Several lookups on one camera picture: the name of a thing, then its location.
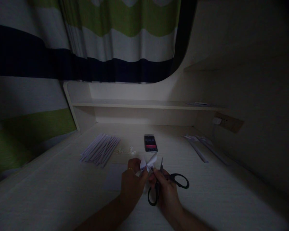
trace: desk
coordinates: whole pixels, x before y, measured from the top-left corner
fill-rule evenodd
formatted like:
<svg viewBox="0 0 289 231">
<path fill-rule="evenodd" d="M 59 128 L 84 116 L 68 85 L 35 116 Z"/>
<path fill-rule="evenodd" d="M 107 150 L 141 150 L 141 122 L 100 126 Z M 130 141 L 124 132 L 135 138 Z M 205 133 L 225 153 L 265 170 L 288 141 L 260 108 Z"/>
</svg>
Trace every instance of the desk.
<svg viewBox="0 0 289 231">
<path fill-rule="evenodd" d="M 144 151 L 144 134 L 154 134 L 158 167 L 163 157 L 169 173 L 189 179 L 187 190 L 178 188 L 182 205 L 218 230 L 286 230 L 287 221 L 251 188 L 264 192 L 275 205 L 289 213 L 289 205 L 253 175 L 231 162 L 226 168 L 201 144 L 209 163 L 204 164 L 181 137 L 196 134 L 193 127 L 101 124 L 84 134 L 75 133 L 21 171 L 0 183 L 0 230 L 72 230 L 112 199 L 118 192 L 103 190 L 110 163 L 127 163 L 134 156 L 114 153 L 104 169 L 80 163 L 80 153 L 99 133 L 121 139 L 118 147 L 133 146 L 136 156 Z M 171 230 L 157 207 L 144 194 L 118 230 Z"/>
</svg>

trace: black scissors handle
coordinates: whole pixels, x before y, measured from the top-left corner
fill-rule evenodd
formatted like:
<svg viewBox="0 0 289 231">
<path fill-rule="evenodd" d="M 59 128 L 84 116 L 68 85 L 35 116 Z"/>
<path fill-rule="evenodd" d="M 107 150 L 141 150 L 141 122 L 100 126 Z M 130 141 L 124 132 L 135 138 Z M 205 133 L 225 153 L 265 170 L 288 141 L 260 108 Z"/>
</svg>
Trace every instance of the black scissors handle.
<svg viewBox="0 0 289 231">
<path fill-rule="evenodd" d="M 149 191 L 148 191 L 148 201 L 149 201 L 149 204 L 152 205 L 152 206 L 155 206 L 157 204 L 158 197 L 160 195 L 160 183 L 158 181 L 156 181 L 154 189 L 155 189 L 156 196 L 155 196 L 155 202 L 153 202 L 153 203 L 150 201 L 151 187 L 149 188 Z"/>
<path fill-rule="evenodd" d="M 181 185 L 179 182 L 177 182 L 176 179 L 175 179 L 176 176 L 181 176 L 181 177 L 183 177 L 183 178 L 186 180 L 187 185 L 186 185 L 186 186 L 183 186 L 183 185 Z M 181 174 L 179 174 L 179 173 L 170 174 L 170 175 L 169 175 L 169 179 L 170 179 L 171 181 L 175 182 L 175 183 L 177 184 L 177 186 L 179 186 L 180 188 L 184 188 L 184 189 L 188 189 L 188 188 L 189 188 L 189 181 L 188 181 L 188 179 L 187 179 L 185 176 L 183 176 L 183 175 L 181 175 Z"/>
</svg>

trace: shelf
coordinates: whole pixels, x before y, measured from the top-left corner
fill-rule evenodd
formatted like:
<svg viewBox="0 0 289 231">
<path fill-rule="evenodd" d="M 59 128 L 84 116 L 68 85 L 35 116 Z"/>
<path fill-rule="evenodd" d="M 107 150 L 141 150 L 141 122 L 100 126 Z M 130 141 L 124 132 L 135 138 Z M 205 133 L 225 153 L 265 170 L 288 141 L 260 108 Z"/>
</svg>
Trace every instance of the shelf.
<svg viewBox="0 0 289 231">
<path fill-rule="evenodd" d="M 125 108 L 152 108 L 177 110 L 223 111 L 223 107 L 194 107 L 186 102 L 158 101 L 158 100 L 129 100 L 129 99 L 89 99 L 73 106 L 83 107 L 125 107 Z"/>
</svg>

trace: electrical outlet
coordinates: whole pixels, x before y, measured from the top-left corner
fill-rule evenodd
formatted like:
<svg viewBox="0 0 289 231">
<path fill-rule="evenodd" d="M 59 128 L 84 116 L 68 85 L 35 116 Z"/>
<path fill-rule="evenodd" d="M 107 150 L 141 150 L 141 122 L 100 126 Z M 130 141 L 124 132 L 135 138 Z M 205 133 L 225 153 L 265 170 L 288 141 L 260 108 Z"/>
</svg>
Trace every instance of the electrical outlet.
<svg viewBox="0 0 289 231">
<path fill-rule="evenodd" d="M 238 133 L 238 131 L 241 129 L 241 127 L 244 124 L 244 121 L 233 118 L 228 115 L 221 114 L 219 112 L 215 113 L 215 117 L 220 118 L 222 121 L 219 124 L 219 126 L 233 132 Z"/>
</svg>

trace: green stripe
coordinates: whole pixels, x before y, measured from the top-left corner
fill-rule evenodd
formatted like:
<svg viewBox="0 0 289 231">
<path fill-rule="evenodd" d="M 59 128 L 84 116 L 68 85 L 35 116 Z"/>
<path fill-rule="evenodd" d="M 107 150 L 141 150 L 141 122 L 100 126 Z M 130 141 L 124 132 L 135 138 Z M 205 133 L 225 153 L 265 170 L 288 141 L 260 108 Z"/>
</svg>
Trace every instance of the green stripe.
<svg viewBox="0 0 289 231">
<path fill-rule="evenodd" d="M 32 158 L 31 152 L 14 136 L 0 130 L 0 173 L 19 168 Z"/>
<path fill-rule="evenodd" d="M 5 130 L 28 147 L 76 130 L 68 108 L 18 116 L 1 123 Z"/>
<path fill-rule="evenodd" d="M 31 148 L 76 130 L 68 108 L 38 112 L 1 121 L 0 172 L 21 167 L 34 156 Z"/>
<path fill-rule="evenodd" d="M 35 7 L 55 7 L 69 25 L 79 29 L 84 26 L 100 37 L 111 28 L 128 37 L 136 36 L 141 29 L 161 37 L 178 26 L 181 0 L 162 7 L 152 0 L 139 0 L 132 7 L 121 0 L 104 0 L 100 6 L 90 0 L 28 0 L 28 3 Z"/>
</svg>

